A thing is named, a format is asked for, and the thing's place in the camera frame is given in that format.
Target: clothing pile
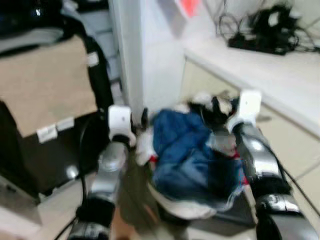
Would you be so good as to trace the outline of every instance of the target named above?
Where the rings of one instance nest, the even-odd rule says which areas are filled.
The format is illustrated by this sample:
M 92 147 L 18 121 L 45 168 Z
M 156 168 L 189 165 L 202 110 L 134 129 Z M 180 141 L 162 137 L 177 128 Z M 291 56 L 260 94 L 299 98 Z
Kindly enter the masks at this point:
M 148 188 L 169 213 L 209 218 L 242 193 L 242 160 L 224 126 L 234 111 L 234 101 L 201 93 L 158 112 L 138 137 L 137 164 L 150 165 Z

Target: cabinet door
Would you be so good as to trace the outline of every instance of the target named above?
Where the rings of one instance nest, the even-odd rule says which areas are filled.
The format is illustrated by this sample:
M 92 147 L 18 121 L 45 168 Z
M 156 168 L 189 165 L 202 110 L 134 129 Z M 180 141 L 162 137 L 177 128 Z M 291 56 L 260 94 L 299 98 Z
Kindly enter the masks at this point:
M 230 96 L 239 95 L 239 90 L 191 61 L 186 61 L 182 80 L 180 100 L 187 100 L 199 92 L 218 95 L 228 91 Z
M 320 162 L 318 138 L 265 105 L 261 114 L 270 117 L 271 121 L 258 122 L 258 127 L 280 162 L 295 178 Z

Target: red fabric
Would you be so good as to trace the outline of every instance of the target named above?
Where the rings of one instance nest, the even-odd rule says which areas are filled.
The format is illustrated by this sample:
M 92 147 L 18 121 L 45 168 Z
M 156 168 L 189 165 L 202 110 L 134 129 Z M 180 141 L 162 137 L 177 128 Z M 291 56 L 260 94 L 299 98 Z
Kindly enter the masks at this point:
M 243 178 L 243 185 L 249 185 L 249 181 L 246 177 Z
M 232 156 L 232 158 L 234 158 L 234 159 L 240 158 L 240 155 L 239 155 L 239 153 L 237 152 L 237 150 L 235 151 L 235 154 Z
M 200 0 L 180 0 L 183 9 L 189 17 L 193 17 L 196 12 L 196 7 Z
M 158 162 L 158 158 L 157 158 L 156 156 L 153 156 L 153 155 L 152 155 L 152 156 L 150 157 L 149 161 L 152 162 L 152 163 L 156 163 L 156 162 Z

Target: black cable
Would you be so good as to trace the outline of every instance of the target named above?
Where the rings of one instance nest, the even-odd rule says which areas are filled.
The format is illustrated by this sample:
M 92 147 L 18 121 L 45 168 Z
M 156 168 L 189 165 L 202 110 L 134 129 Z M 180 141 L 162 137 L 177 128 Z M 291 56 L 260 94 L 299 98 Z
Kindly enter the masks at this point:
M 82 127 L 82 131 L 81 131 L 80 139 L 79 139 L 78 168 L 79 168 L 79 178 L 80 178 L 81 186 L 82 186 L 82 205 L 87 201 L 87 184 L 86 184 L 85 173 L 84 173 L 84 168 L 83 168 L 83 140 L 84 140 L 85 133 L 88 129 L 88 126 L 95 116 L 96 116 L 96 113 L 91 115 L 89 117 L 89 119 L 85 122 L 84 126 Z
M 218 22 L 218 28 L 219 28 L 219 32 L 220 32 L 220 35 L 223 37 L 223 39 L 225 40 L 225 42 L 228 42 L 228 39 L 226 38 L 226 34 L 222 31 L 222 21 L 224 18 L 230 18 L 232 19 L 232 21 L 235 23 L 236 25 L 236 30 L 234 31 L 234 33 L 238 33 L 240 31 L 240 24 L 239 22 L 237 21 L 237 19 L 230 13 L 223 13 L 220 17 L 219 17 L 219 22 Z M 230 24 L 228 22 L 225 22 L 224 23 L 230 30 L 233 30 L 230 26 Z
M 308 39 L 308 43 L 310 45 L 312 45 L 312 47 L 307 47 L 307 46 L 303 46 L 302 43 L 302 38 L 299 37 L 299 35 L 297 34 L 296 31 L 300 31 L 300 32 L 303 32 L 305 34 L 305 36 L 307 37 Z M 294 31 L 294 34 L 293 34 L 296 38 L 298 38 L 298 44 L 297 46 L 295 47 L 295 51 L 296 52 L 302 52 L 302 53 L 312 53 L 312 52 L 316 52 L 317 51 L 317 46 L 313 40 L 313 38 L 311 37 L 311 35 L 307 32 L 306 29 L 302 28 L 302 27 L 297 27 Z
M 71 225 L 74 224 L 74 222 L 76 221 L 77 217 L 74 217 L 70 220 L 70 222 L 67 223 L 67 225 L 59 232 L 59 234 L 54 238 L 54 240 L 58 240 L 62 234 L 64 234 L 64 232 L 71 227 Z
M 88 129 L 88 126 L 92 119 L 94 119 L 96 116 L 98 116 L 97 113 L 94 113 L 89 117 L 89 119 L 85 122 L 84 126 L 82 127 L 81 134 L 80 134 L 80 139 L 79 139 L 79 161 L 78 161 L 78 168 L 79 168 L 79 178 L 81 181 L 81 187 L 82 187 L 82 203 L 83 205 L 87 201 L 87 185 L 86 185 L 86 178 L 84 174 L 84 169 L 83 169 L 83 161 L 82 161 L 82 150 L 83 150 L 83 140 L 85 133 Z M 59 234 L 54 238 L 54 240 L 58 240 L 62 234 L 76 221 L 77 217 L 75 216 L 70 222 L 67 223 L 67 225 L 59 232 Z
M 297 183 L 297 181 L 295 180 L 295 178 L 288 172 L 288 170 L 286 170 L 284 168 L 284 166 L 282 165 L 282 163 L 280 162 L 280 160 L 277 158 L 276 154 L 274 153 L 274 151 L 272 151 L 271 147 L 268 146 L 266 143 L 264 143 L 263 141 L 261 141 L 261 139 L 252 136 L 252 135 L 247 135 L 247 134 L 243 134 L 242 136 L 245 137 L 249 137 L 252 138 L 256 141 L 258 141 L 259 143 L 261 143 L 275 158 L 276 162 L 279 165 L 279 168 L 282 172 L 284 172 L 294 183 L 294 185 L 298 188 L 298 190 L 300 191 L 300 193 L 302 194 L 302 196 L 304 197 L 304 199 L 308 202 L 308 204 L 311 206 L 311 208 L 315 211 L 315 213 L 318 215 L 318 217 L 320 217 L 320 212 L 319 210 L 316 208 L 316 206 L 313 204 L 313 202 L 310 200 L 310 198 L 306 195 L 306 193 L 303 191 L 303 189 L 301 188 L 301 186 Z
M 312 26 L 314 26 L 316 23 L 320 22 L 320 17 L 316 18 L 315 20 L 313 20 L 311 23 L 309 23 L 304 29 L 309 29 Z

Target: floor tile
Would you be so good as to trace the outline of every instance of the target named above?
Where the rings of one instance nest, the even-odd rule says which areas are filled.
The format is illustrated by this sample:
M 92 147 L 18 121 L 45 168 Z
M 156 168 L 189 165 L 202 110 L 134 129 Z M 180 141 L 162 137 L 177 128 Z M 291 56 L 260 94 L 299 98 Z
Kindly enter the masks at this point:
M 320 166 L 311 171 L 298 180 L 298 184 L 301 186 L 305 194 L 310 198 L 316 208 L 320 211 Z M 305 216 L 309 219 L 315 230 L 320 235 L 320 217 L 317 216 L 315 211 L 310 207 L 297 187 L 293 186 L 293 195 L 298 202 L 301 210 Z
M 0 232 L 0 239 L 1 240 L 23 240 L 22 238 L 15 237 L 9 233 L 6 232 Z
M 256 231 L 250 229 L 234 236 L 223 236 L 194 228 L 187 230 L 189 240 L 256 240 Z
M 90 186 L 94 175 L 87 177 Z M 81 184 L 77 181 L 62 187 L 38 206 L 42 228 L 28 240 L 52 240 L 74 217 L 81 203 Z M 112 222 L 112 240 L 157 240 L 141 212 L 124 188 L 120 189 L 118 204 Z M 67 239 L 67 231 L 61 240 Z

